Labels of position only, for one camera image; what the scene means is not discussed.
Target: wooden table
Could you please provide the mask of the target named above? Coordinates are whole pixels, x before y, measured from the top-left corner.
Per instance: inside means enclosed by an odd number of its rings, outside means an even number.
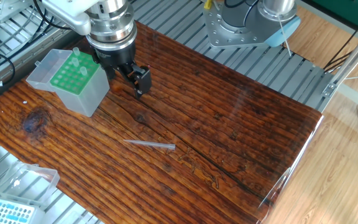
[[[138,30],[136,59],[153,78],[140,101],[118,77],[87,118],[23,80],[0,96],[0,145],[57,169],[58,188],[105,223],[256,223],[321,114],[142,24]],[[90,51],[85,39],[74,45]]]

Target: dark knot in wood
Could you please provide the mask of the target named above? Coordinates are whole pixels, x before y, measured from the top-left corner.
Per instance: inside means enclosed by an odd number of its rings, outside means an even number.
[[[48,119],[48,112],[44,108],[36,108],[23,120],[23,129],[28,133],[33,133],[45,126]]]

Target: plastic lid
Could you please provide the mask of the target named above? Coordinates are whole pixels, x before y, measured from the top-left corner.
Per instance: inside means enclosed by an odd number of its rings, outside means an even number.
[[[56,191],[57,170],[15,162],[0,182],[0,196],[28,205],[42,206]]]
[[[37,67],[26,79],[27,83],[38,90],[54,91],[49,81],[72,53],[71,50],[50,50],[41,62],[35,63]]]

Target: metal rod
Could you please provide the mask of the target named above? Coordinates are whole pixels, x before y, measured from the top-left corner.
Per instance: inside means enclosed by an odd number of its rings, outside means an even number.
[[[358,46],[353,50],[332,80],[339,86],[358,64]]]

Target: pipette tip box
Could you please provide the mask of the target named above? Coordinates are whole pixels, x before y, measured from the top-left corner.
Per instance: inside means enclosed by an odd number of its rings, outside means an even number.
[[[44,215],[39,207],[0,199],[0,224],[40,224]]]
[[[92,56],[71,50],[55,50],[27,78],[39,90],[54,91],[72,111],[92,116],[109,91],[106,72]]]

